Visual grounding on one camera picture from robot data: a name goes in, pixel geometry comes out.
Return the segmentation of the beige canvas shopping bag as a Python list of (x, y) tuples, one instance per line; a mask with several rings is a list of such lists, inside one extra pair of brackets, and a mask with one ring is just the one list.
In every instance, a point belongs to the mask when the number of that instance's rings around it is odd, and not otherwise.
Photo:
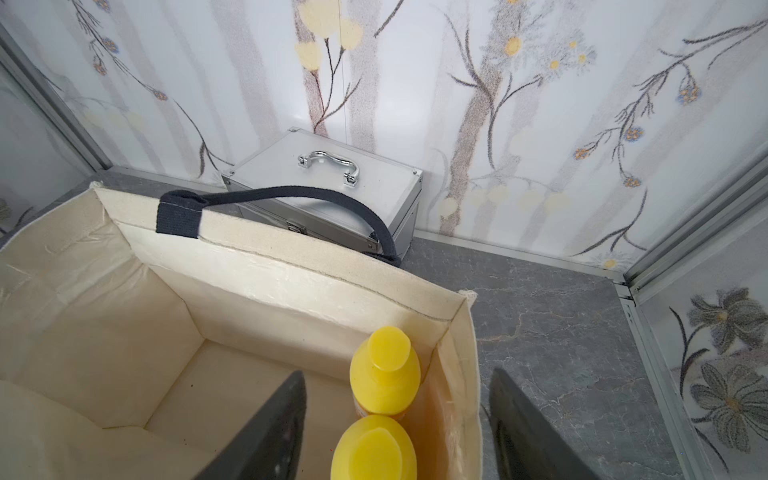
[(482, 475), (471, 299), (321, 240), (204, 211), (161, 233), (162, 200), (93, 185), (1, 250), (1, 475), (191, 479), (293, 373), (297, 462), (326, 479), (357, 420), (349, 367), (378, 329), (410, 339), (400, 420), (422, 479)]

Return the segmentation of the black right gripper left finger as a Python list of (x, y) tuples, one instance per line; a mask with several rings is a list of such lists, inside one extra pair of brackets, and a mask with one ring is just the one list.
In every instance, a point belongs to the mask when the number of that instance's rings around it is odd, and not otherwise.
[(292, 372), (198, 479), (294, 479), (307, 410), (304, 374)]

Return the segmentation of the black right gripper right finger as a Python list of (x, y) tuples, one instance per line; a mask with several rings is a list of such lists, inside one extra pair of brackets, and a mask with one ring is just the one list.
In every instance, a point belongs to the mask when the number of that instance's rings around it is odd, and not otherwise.
[(501, 479), (598, 477), (501, 368), (492, 373), (488, 419)]

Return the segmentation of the orange soap bottle yellow cap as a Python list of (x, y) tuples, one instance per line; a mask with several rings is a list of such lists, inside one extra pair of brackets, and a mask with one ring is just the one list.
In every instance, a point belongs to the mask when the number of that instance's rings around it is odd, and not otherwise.
[(417, 396), (420, 360), (401, 329), (382, 327), (356, 350), (349, 378), (359, 417), (384, 415), (397, 419)]
[(406, 430), (394, 419), (370, 415), (353, 423), (340, 438), (330, 478), (414, 480), (417, 457)]

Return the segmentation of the silver aluminium case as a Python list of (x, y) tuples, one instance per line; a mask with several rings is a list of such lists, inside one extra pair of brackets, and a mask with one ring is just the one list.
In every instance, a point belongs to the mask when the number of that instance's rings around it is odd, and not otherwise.
[[(264, 151), (225, 173), (229, 191), (305, 186), (350, 196), (376, 213), (393, 236), (396, 253), (410, 247), (423, 171), (338, 141), (293, 128)], [(241, 202), (244, 217), (360, 251), (383, 251), (372, 227), (328, 201), (282, 198)]]

